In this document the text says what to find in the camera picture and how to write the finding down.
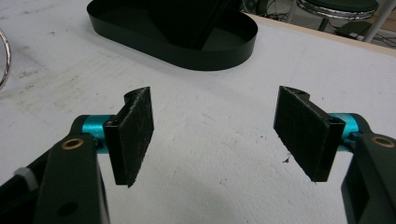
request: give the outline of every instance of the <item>cyan metal part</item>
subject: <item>cyan metal part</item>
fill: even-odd
[[[98,154],[108,154],[103,124],[112,117],[114,117],[114,115],[89,115],[82,126],[83,133],[90,133],[95,139],[102,142],[103,147],[97,150]]]
[[[346,127],[344,128],[343,135],[341,139],[346,140],[351,133],[357,133],[359,131],[358,122],[350,115],[346,113],[330,113],[332,117],[339,118],[346,123]]]

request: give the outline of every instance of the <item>metal ring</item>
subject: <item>metal ring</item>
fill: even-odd
[[[11,48],[9,46],[8,40],[4,35],[3,31],[0,29],[0,36],[4,42],[4,46],[6,48],[7,54],[7,61],[6,61],[6,70],[4,71],[3,78],[0,81],[0,90],[3,89],[4,85],[6,85],[8,75],[9,75],[9,68],[11,67]]]

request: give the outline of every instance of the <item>screw hole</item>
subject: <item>screw hole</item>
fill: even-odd
[[[84,140],[82,140],[81,138],[73,138],[73,139],[69,139],[67,141],[65,141],[62,144],[62,148],[63,149],[75,149],[80,147],[82,144],[84,143]]]
[[[377,143],[381,147],[395,147],[396,146],[392,141],[390,141],[390,140],[388,140],[388,138],[384,138],[384,137],[374,137],[373,142]]]

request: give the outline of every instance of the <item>white tabletop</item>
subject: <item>white tabletop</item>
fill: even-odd
[[[312,183],[273,129],[280,85],[327,112],[355,112],[396,136],[396,53],[257,19],[252,56],[218,72],[176,67],[99,36],[89,1],[2,0],[12,47],[0,91],[0,183],[67,135],[82,114],[116,114],[150,86],[155,131],[136,183],[116,186],[99,155],[112,223],[346,223],[351,155]]]

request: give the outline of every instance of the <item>black tray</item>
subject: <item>black tray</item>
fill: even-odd
[[[170,44],[147,8],[142,3],[94,0],[87,11],[99,35],[191,70],[231,68],[246,61],[253,51],[258,27],[244,13],[226,9],[203,48],[189,49]]]

